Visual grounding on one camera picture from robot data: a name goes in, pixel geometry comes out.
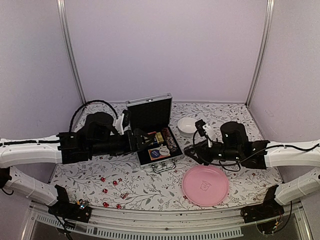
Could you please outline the aluminium poker set case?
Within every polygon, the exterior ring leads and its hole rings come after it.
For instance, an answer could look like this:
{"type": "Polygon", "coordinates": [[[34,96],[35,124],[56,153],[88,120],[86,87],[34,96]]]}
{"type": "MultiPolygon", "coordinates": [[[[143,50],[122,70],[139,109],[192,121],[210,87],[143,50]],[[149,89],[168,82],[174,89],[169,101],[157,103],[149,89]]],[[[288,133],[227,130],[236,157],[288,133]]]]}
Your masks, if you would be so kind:
{"type": "Polygon", "coordinates": [[[172,95],[164,93],[126,101],[130,111],[130,128],[139,129],[145,149],[137,152],[140,168],[151,168],[156,174],[173,170],[183,152],[170,128],[172,95]]]}

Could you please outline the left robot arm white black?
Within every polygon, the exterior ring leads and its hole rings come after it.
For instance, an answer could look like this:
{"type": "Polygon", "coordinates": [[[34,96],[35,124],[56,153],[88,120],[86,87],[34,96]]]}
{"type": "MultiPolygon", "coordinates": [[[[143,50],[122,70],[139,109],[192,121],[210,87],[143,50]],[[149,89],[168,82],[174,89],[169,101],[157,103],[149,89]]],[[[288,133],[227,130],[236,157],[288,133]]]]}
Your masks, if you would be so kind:
{"type": "Polygon", "coordinates": [[[35,163],[73,164],[86,162],[94,156],[120,156],[138,152],[154,141],[154,134],[139,128],[127,130],[131,113],[121,115],[95,112],[86,116],[78,131],[71,129],[44,138],[0,141],[0,188],[7,195],[24,194],[63,216],[74,213],[67,191],[59,185],[43,183],[17,169],[17,165],[35,163]]]}

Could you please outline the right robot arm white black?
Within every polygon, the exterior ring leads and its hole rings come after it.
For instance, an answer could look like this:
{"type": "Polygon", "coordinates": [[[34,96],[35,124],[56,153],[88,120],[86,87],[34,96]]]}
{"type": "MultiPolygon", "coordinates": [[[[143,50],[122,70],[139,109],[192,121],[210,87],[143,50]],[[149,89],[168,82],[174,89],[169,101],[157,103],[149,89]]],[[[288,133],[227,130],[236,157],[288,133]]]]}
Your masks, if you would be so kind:
{"type": "Polygon", "coordinates": [[[304,175],[270,187],[259,206],[262,218],[269,218],[289,202],[320,189],[320,142],[319,140],[280,143],[269,140],[249,141],[245,126],[229,121],[220,127],[222,141],[213,140],[213,130],[203,120],[195,123],[196,132],[205,140],[184,148],[184,153],[199,164],[266,170],[281,166],[310,166],[304,175]]]}

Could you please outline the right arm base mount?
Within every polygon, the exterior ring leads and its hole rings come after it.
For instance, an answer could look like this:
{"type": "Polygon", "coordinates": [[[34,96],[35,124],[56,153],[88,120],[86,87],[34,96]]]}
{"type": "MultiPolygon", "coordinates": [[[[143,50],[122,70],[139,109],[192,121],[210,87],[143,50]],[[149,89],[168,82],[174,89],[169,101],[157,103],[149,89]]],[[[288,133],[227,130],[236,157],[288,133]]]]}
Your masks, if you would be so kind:
{"type": "Polygon", "coordinates": [[[277,217],[285,213],[282,205],[276,202],[276,189],[279,185],[270,187],[260,204],[249,205],[242,207],[240,215],[245,223],[251,223],[256,221],[265,220],[268,218],[277,217]]]}

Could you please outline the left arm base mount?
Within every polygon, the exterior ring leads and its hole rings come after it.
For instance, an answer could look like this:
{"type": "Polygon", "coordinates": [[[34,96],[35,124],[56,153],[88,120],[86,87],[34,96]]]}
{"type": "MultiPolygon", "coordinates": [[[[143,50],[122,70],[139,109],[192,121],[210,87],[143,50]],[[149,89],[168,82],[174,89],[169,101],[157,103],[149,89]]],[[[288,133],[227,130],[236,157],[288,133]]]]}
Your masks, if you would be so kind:
{"type": "Polygon", "coordinates": [[[57,190],[57,202],[48,207],[48,213],[63,220],[74,220],[82,223],[88,223],[92,214],[92,208],[87,200],[80,199],[76,202],[70,202],[67,191],[64,187],[55,185],[57,190]]]}

